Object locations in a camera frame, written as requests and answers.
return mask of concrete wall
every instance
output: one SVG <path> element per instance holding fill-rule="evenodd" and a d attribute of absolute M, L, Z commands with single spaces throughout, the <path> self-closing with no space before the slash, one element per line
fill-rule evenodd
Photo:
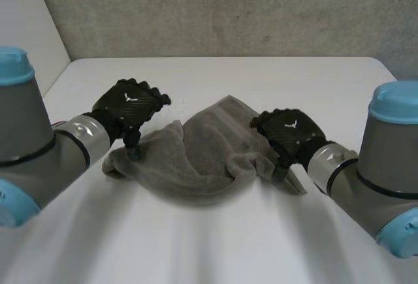
<path fill-rule="evenodd" d="M 418 0 L 46 0 L 71 59 L 371 56 L 418 77 Z"/>
<path fill-rule="evenodd" d="M 70 63 L 44 0 L 0 0 L 0 46 L 26 50 L 43 95 Z"/>

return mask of black band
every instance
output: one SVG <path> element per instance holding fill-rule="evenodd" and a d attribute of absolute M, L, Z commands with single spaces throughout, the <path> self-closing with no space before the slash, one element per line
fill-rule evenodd
<path fill-rule="evenodd" d="M 353 163 L 356 163 L 359 159 L 355 158 L 355 159 L 350 159 L 347 161 L 344 161 L 342 164 L 340 164 L 340 166 L 338 168 L 336 168 L 334 170 L 334 172 L 331 174 L 328 183 L 327 183 L 327 195 L 332 199 L 331 197 L 331 187 L 334 183 L 334 180 L 336 179 L 336 177 L 338 176 L 338 174 L 345 169 L 347 166 L 352 165 Z"/>
<path fill-rule="evenodd" d="M 77 139 L 77 137 L 75 137 L 70 132 L 64 131 L 62 129 L 56 129 L 54 132 L 70 138 L 80 148 L 81 152 L 83 153 L 84 160 L 86 162 L 86 170 L 87 170 L 90 167 L 90 155 L 86 147 L 84 147 L 84 144 L 81 141 L 79 141 L 79 139 Z"/>
<path fill-rule="evenodd" d="M 368 188 L 370 188 L 371 190 L 379 194 L 382 194 L 388 197 L 399 198 L 399 199 L 418 200 L 418 193 L 403 193 L 401 191 L 391 191 L 389 189 L 380 187 L 372 183 L 371 181 L 363 178 L 358 170 L 357 170 L 357 177 L 365 186 L 367 186 Z"/>
<path fill-rule="evenodd" d="M 19 163 L 28 162 L 30 160 L 36 159 L 37 157 L 40 157 L 41 155 L 44 155 L 45 153 L 50 151 L 54 146 L 55 146 L 55 135 L 49 143 L 47 143 L 40 150 L 34 153 L 30 153 L 29 155 L 24 155 L 23 157 L 16 159 L 16 160 L 0 161 L 0 168 L 18 165 Z"/>

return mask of white wall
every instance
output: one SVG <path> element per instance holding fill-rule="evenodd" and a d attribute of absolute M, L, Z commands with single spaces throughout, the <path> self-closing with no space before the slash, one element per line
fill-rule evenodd
<path fill-rule="evenodd" d="M 44 0 L 0 0 L 0 45 L 28 52 L 42 95 L 70 63 Z"/>

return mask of gray wall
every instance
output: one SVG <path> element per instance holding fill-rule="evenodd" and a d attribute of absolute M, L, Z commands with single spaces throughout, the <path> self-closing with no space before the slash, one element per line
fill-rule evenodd
<path fill-rule="evenodd" d="M 71 59 L 348 55 L 418 77 L 418 0 L 45 0 Z"/>

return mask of white logo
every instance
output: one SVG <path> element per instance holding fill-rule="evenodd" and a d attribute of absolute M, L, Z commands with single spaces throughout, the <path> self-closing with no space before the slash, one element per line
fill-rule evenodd
<path fill-rule="evenodd" d="M 138 99 L 129 98 L 127 93 L 125 93 L 125 99 L 126 99 L 126 102 L 128 102 L 128 101 L 138 101 Z"/>
<path fill-rule="evenodd" d="M 297 123 L 298 123 L 298 120 L 296 120 L 295 122 L 294 122 L 294 124 L 285 124 L 285 127 L 290 127 L 290 128 L 294 128 L 294 129 L 296 129 L 296 125 L 297 125 Z"/>

